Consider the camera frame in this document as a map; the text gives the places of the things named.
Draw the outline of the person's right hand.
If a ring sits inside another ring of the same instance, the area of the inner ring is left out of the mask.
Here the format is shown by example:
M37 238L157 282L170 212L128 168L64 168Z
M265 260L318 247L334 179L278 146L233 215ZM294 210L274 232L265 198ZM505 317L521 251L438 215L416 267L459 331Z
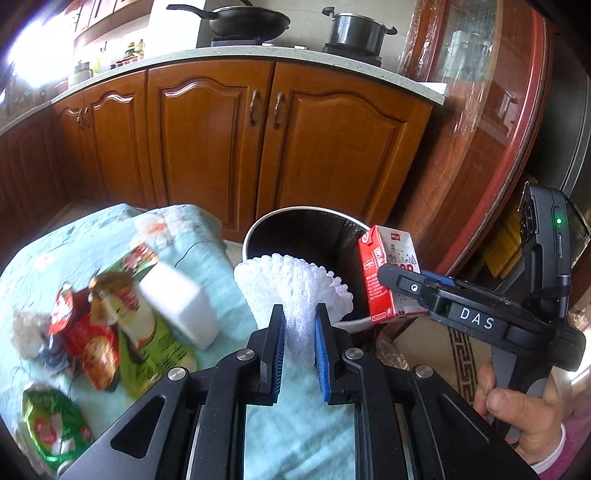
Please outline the person's right hand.
M534 465L548 458L562 438L563 401L553 378L541 398L496 386L491 362L484 363L477 375L474 409L484 418L488 414L519 429L516 451Z

